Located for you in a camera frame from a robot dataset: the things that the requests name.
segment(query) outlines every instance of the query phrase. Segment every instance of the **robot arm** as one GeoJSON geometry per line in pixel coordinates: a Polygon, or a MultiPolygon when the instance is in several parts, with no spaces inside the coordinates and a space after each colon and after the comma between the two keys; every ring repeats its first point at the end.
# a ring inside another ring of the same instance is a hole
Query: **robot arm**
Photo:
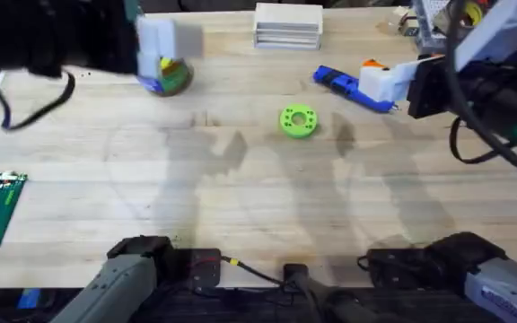
{"type": "Polygon", "coordinates": [[[126,323],[163,282],[175,276],[177,259],[167,237],[122,240],[93,280],[52,323],[126,323]]]}
{"type": "Polygon", "coordinates": [[[64,65],[156,76],[200,56],[200,27],[138,15],[136,0],[0,0],[0,68],[60,77],[64,65]]]}

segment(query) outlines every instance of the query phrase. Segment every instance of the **wooden table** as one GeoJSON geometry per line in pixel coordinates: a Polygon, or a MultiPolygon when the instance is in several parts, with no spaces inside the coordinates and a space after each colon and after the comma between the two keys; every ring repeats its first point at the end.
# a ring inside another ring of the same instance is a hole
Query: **wooden table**
{"type": "MultiPolygon", "coordinates": [[[[311,79],[318,65],[358,75],[362,61],[416,57],[412,41],[376,29],[390,9],[327,10],[320,51],[254,49],[252,13],[172,17],[205,27],[205,57],[177,97],[134,77],[72,68],[74,97],[37,125],[0,129],[0,171],[26,172],[0,248],[0,287],[84,286],[125,237],[167,235],[216,247],[271,275],[302,262],[323,282],[368,285],[369,247],[474,231],[517,259],[517,170],[478,166],[448,149],[452,116],[375,114],[311,79]],[[293,140],[277,127],[292,102],[320,127],[293,140]]],[[[13,118],[55,98],[65,80],[9,73],[13,118]]],[[[0,107],[0,124],[2,110],[0,107]]],[[[487,148],[468,130],[465,154],[487,148]]],[[[264,285],[223,267],[223,285],[264,285]]]]}

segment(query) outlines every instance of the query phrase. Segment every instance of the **black wire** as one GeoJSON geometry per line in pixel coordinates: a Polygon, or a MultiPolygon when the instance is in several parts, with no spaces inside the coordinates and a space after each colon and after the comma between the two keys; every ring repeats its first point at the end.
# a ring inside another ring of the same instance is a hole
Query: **black wire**
{"type": "Polygon", "coordinates": [[[364,271],[368,271],[368,266],[366,265],[363,265],[362,261],[363,260],[366,260],[368,261],[368,257],[367,256],[360,256],[359,258],[356,259],[356,264],[358,265],[358,267],[364,271]]]}
{"type": "Polygon", "coordinates": [[[466,0],[455,0],[451,16],[448,38],[446,40],[446,79],[451,91],[453,105],[456,112],[463,118],[484,142],[517,168],[517,153],[507,145],[502,144],[476,116],[468,105],[466,96],[460,88],[460,81],[456,73],[456,47],[458,44],[458,27],[461,13],[466,8],[466,0]]]}
{"type": "Polygon", "coordinates": [[[11,108],[9,107],[9,103],[5,99],[4,94],[0,90],[0,103],[4,109],[4,120],[1,123],[1,128],[3,128],[6,131],[15,131],[28,127],[37,122],[39,119],[45,117],[45,115],[47,115],[52,110],[58,108],[59,106],[67,102],[69,99],[71,99],[71,95],[73,95],[73,91],[75,89],[75,78],[71,73],[67,71],[65,71],[65,73],[67,74],[67,85],[61,93],[61,95],[59,95],[57,99],[50,102],[48,105],[35,111],[26,119],[13,126],[11,125],[11,108]]]}
{"type": "MultiPolygon", "coordinates": [[[[461,120],[462,119],[460,117],[457,117],[456,119],[454,119],[454,122],[452,122],[452,126],[450,128],[450,136],[449,136],[448,142],[450,145],[450,151],[452,153],[452,156],[454,156],[454,158],[456,158],[457,160],[459,160],[463,163],[466,163],[466,164],[478,164],[481,162],[487,162],[500,155],[496,151],[490,151],[490,152],[484,153],[482,155],[479,155],[478,157],[464,159],[460,155],[460,150],[458,149],[458,131],[460,130],[461,120]]],[[[512,149],[513,147],[516,146],[516,144],[507,143],[507,144],[505,144],[505,146],[512,149]]]]}
{"type": "MultiPolygon", "coordinates": [[[[230,263],[232,258],[227,257],[227,256],[221,256],[221,260],[230,263]]],[[[272,284],[276,284],[276,285],[279,285],[279,286],[284,286],[285,285],[284,282],[282,282],[282,281],[280,281],[278,279],[275,279],[275,278],[273,278],[271,276],[265,275],[265,274],[259,272],[258,270],[253,269],[250,266],[247,266],[245,263],[243,263],[240,260],[238,261],[236,266],[239,266],[240,268],[242,268],[242,269],[246,270],[247,272],[255,275],[256,277],[260,277],[260,278],[262,278],[262,279],[264,279],[264,280],[266,280],[266,281],[268,281],[268,282],[270,282],[272,284]]]]}

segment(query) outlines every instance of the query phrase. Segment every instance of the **white plastic part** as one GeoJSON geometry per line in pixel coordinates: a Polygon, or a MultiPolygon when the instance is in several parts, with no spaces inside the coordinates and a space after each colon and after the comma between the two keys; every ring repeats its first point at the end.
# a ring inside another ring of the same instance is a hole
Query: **white plastic part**
{"type": "Polygon", "coordinates": [[[319,49],[322,6],[257,3],[255,48],[319,49]]]}
{"type": "Polygon", "coordinates": [[[179,59],[203,54],[203,31],[200,26],[178,23],[171,19],[138,17],[138,74],[158,78],[161,57],[179,59]]]}
{"type": "Polygon", "coordinates": [[[398,64],[392,69],[364,66],[360,69],[358,91],[378,102],[405,100],[418,65],[430,59],[435,57],[398,64]]]}

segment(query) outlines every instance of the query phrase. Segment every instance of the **blue object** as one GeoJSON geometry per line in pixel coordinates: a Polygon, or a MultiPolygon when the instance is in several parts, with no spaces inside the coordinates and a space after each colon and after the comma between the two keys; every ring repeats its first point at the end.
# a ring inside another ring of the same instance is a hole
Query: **blue object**
{"type": "Polygon", "coordinates": [[[394,109],[394,102],[390,101],[375,101],[364,93],[358,91],[358,79],[344,74],[340,71],[320,65],[319,68],[312,75],[314,82],[321,83],[328,87],[335,93],[343,95],[349,100],[360,103],[367,108],[375,111],[386,113],[394,109]]]}
{"type": "Polygon", "coordinates": [[[41,294],[41,289],[39,288],[26,288],[23,290],[22,297],[19,299],[19,303],[17,303],[17,309],[35,309],[37,307],[37,303],[39,301],[39,295],[41,294]]]}

